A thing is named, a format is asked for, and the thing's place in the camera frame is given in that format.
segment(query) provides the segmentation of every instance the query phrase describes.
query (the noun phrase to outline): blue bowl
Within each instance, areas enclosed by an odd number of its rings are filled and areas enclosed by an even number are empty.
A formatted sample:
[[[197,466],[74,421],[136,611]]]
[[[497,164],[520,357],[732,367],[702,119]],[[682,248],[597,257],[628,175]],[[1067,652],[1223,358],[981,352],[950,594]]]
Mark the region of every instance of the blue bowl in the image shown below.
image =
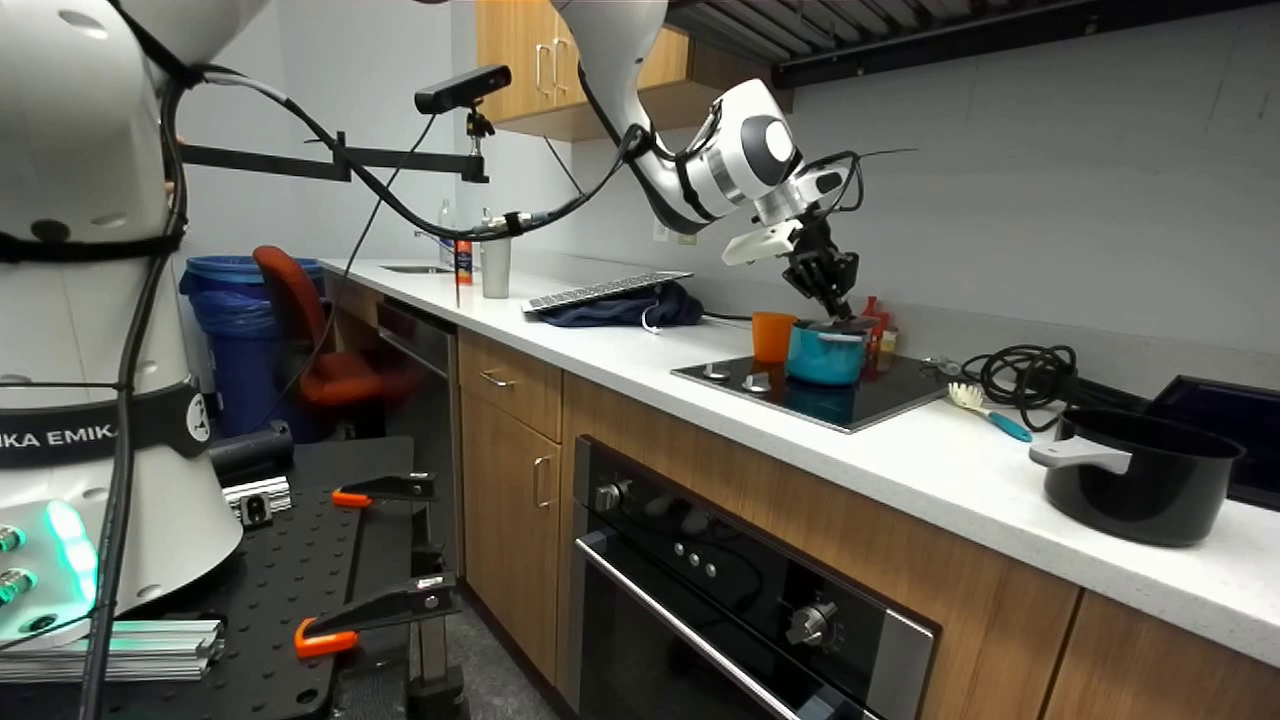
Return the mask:
[[[863,371],[863,336],[794,327],[789,374],[804,382],[857,382]]]

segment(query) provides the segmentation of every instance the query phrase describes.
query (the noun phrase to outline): stovetop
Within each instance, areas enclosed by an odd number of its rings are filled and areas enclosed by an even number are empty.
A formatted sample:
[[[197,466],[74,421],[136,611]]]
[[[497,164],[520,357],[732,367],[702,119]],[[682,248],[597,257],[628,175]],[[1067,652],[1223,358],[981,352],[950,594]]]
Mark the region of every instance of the stovetop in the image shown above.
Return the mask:
[[[942,400],[950,386],[936,363],[911,357],[894,357],[877,371],[863,371],[857,382],[804,382],[794,379],[783,363],[756,363],[751,357],[688,363],[678,367],[678,374],[691,374],[849,431],[911,404]]]

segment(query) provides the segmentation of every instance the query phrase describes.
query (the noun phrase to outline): oven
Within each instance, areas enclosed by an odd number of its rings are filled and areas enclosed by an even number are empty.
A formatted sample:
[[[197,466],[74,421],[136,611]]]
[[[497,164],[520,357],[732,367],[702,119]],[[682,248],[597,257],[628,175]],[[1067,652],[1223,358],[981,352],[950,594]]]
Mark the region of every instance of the oven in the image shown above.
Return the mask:
[[[583,720],[921,711],[930,620],[597,441],[577,450],[571,674]]]

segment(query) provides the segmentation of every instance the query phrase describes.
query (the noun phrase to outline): oven handle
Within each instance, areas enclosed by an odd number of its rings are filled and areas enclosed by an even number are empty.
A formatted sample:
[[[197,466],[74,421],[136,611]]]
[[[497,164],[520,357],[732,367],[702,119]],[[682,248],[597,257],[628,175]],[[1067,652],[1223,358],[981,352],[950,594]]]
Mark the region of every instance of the oven handle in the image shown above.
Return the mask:
[[[744,669],[735,669],[718,642],[708,642],[702,630],[691,630],[682,616],[673,616],[661,601],[651,601],[628,570],[607,565],[590,536],[577,539],[590,565],[597,565],[607,578],[616,578],[632,601],[641,601],[661,624],[667,624],[688,649],[697,649],[708,662],[718,662],[740,693],[749,693],[756,703],[764,703],[776,716],[797,720],[797,711],[776,700],[770,688],[762,688]]]

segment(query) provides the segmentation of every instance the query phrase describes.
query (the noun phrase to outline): blue trash bin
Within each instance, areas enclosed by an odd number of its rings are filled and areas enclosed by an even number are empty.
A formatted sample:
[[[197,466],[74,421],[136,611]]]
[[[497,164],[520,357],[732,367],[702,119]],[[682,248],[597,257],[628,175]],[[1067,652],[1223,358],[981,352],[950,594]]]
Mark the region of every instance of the blue trash bin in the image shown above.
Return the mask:
[[[194,257],[182,280],[211,346],[216,437],[266,431],[287,421],[292,437],[314,441],[317,428],[283,395],[283,338],[269,284],[253,257]]]

